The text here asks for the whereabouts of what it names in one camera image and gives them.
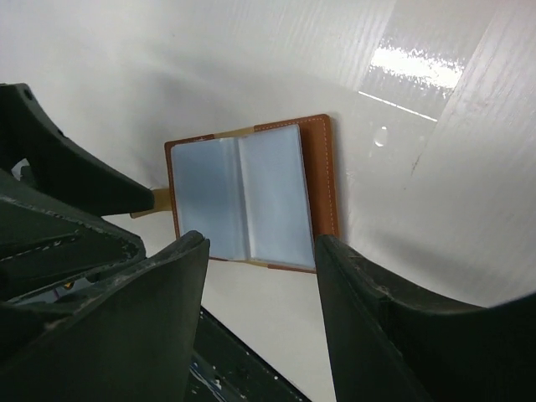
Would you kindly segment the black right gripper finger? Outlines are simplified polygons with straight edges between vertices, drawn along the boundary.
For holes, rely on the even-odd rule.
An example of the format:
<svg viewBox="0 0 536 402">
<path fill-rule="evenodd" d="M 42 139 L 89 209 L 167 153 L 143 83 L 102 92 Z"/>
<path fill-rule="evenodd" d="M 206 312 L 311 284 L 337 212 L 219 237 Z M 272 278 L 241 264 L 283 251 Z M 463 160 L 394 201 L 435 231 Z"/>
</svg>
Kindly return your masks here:
<svg viewBox="0 0 536 402">
<path fill-rule="evenodd" d="M 315 258 L 337 400 L 534 400 L 534 295 L 467 304 L 327 234 Z"/>
</svg>

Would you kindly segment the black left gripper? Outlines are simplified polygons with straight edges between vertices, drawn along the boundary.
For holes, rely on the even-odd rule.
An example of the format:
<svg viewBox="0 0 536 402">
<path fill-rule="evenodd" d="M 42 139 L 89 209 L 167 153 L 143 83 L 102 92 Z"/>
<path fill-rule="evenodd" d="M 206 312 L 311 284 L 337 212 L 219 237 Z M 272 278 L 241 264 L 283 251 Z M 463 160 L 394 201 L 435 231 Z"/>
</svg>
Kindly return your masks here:
<svg viewBox="0 0 536 402">
<path fill-rule="evenodd" d="M 8 174 L 24 159 L 38 191 Z M 1 84 L 1 169 L 3 302 L 135 264 L 53 303 L 2 305 L 2 400 L 182 400 L 209 240 L 191 231 L 145 259 L 139 236 L 97 216 L 152 209 L 152 191 L 66 137 L 24 83 Z"/>
</svg>

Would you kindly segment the brown leather card holder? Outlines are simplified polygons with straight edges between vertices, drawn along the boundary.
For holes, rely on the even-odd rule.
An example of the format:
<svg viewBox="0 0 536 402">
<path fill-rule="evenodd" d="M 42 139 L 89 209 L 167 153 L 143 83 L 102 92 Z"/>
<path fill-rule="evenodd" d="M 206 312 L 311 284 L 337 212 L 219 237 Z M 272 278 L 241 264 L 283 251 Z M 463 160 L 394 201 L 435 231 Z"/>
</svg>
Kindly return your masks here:
<svg viewBox="0 0 536 402">
<path fill-rule="evenodd" d="M 314 243 L 339 236 L 332 121 L 305 116 L 167 142 L 168 186 L 153 191 L 177 235 L 213 260 L 313 273 Z"/>
</svg>

